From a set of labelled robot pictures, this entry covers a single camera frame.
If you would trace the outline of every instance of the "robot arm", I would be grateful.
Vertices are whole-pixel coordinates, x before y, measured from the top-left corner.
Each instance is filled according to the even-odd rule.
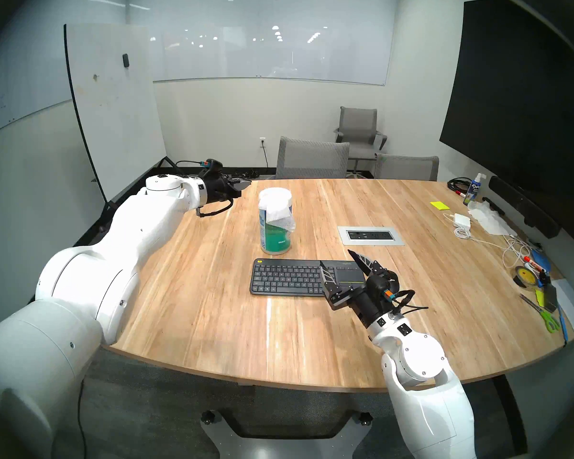
[[[384,354],[382,373],[402,438],[417,459],[475,459],[474,414],[439,342],[416,332],[401,314],[415,294],[400,291],[397,275],[349,253],[368,277],[365,287],[338,286],[322,265],[324,294],[333,310],[349,306]],[[427,390],[406,390],[434,379]]]
[[[250,184],[223,175],[217,161],[203,164],[199,177],[148,178],[118,208],[99,243],[55,254],[35,302],[0,323],[0,413],[36,456],[51,457],[64,406],[76,398],[94,353],[119,338],[147,259],[170,240],[185,212],[215,201],[230,203],[214,213],[227,210]]]

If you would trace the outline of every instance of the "green scissors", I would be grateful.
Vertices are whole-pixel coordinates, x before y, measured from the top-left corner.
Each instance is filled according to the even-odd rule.
[[[548,332],[553,333],[559,330],[559,324],[557,323],[557,321],[555,321],[555,318],[552,317],[551,314],[546,312],[540,306],[537,306],[536,304],[531,302],[529,298],[527,298],[527,296],[523,294],[519,294],[519,296],[521,296],[521,299],[523,299],[527,304],[529,304],[531,307],[533,307],[536,311],[540,313],[542,319],[544,319],[544,324],[546,324],[546,330],[548,330]]]

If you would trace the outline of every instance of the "black keyboard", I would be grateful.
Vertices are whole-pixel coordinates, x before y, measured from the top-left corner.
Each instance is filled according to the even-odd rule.
[[[354,261],[323,260],[341,286],[362,286],[365,277]],[[319,260],[257,258],[253,261],[252,294],[323,296]]]

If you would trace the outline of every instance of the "gray office chair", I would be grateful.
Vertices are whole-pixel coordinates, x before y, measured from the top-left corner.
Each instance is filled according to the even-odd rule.
[[[292,140],[281,137],[275,179],[346,177],[349,143]]]
[[[346,108],[340,107],[340,126],[334,131],[336,142],[348,141],[351,143],[349,159],[355,160],[353,177],[358,178],[357,163],[360,160],[374,161],[376,153],[382,150],[387,136],[376,131],[376,108]],[[378,148],[374,147],[377,136],[382,137]]]
[[[438,180],[438,156],[424,158],[379,154],[375,179]]]

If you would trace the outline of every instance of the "whiteboard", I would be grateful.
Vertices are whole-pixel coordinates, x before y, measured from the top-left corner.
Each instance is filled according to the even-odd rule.
[[[0,34],[0,128],[70,99],[64,23],[124,24],[125,1],[25,1]]]
[[[126,24],[66,24],[64,41],[83,141],[102,195],[111,200],[166,156],[149,33]]]
[[[128,2],[128,22],[150,30],[154,80],[386,80],[397,0]]]

